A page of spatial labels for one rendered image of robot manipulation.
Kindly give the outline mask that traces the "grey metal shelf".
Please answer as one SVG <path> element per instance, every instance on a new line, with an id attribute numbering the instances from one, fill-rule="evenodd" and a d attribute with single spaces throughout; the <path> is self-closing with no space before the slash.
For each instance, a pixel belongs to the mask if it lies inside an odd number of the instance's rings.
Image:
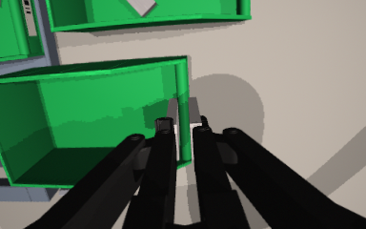
<path id="1" fill-rule="evenodd" d="M 46 0 L 33 0 L 45 55 L 0 62 L 0 75 L 14 73 L 28 68 L 60 65 L 54 33 L 47 12 Z M 46 63 L 47 61 L 47 63 Z M 60 188 L 10 186 L 7 178 L 0 178 L 0 201 L 50 202 Z M 71 188 L 61 188 L 64 196 Z"/>

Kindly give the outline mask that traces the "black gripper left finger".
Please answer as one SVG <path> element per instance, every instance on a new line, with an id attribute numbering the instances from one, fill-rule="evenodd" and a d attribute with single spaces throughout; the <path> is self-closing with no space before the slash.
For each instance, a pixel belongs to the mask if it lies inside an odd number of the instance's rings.
<path id="1" fill-rule="evenodd" d="M 165 229 L 166 222 L 174 223 L 177 98 L 169 99 L 167 116 L 157 118 L 154 126 L 154 137 L 127 136 L 24 229 L 112 229 L 128 203 L 122 229 Z"/>

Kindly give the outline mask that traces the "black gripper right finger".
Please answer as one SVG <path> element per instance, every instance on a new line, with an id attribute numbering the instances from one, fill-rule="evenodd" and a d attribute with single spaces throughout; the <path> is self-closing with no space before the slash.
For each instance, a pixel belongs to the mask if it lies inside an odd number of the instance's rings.
<path id="1" fill-rule="evenodd" d="M 188 98 L 200 220 L 206 229 L 251 229 L 227 173 L 272 229 L 366 229 L 365 217 L 334 203 L 240 129 L 213 133 L 196 97 Z"/>

